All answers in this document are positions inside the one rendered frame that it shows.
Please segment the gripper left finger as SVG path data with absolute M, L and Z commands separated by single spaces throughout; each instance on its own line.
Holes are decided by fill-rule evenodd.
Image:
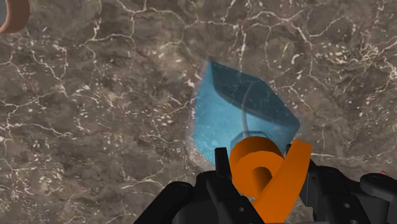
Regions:
M 265 224 L 234 187 L 226 148 L 214 157 L 215 170 L 197 175 L 194 185 L 169 183 L 134 224 Z

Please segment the brown rounded object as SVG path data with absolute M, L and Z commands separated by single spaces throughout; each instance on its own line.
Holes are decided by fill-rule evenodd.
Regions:
M 21 31 L 30 17 L 29 0 L 0 0 L 0 34 Z

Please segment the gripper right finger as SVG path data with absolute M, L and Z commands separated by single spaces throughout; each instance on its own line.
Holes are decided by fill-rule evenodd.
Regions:
M 397 179 L 383 173 L 353 181 L 310 161 L 299 198 L 313 220 L 297 224 L 397 224 Z

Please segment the blue spray bottle orange nozzle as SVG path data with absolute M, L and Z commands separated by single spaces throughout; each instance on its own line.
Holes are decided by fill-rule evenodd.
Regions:
M 226 147 L 232 183 L 266 223 L 291 212 L 307 175 L 312 145 L 295 139 L 300 122 L 261 79 L 208 62 L 198 88 L 193 140 L 210 161 Z

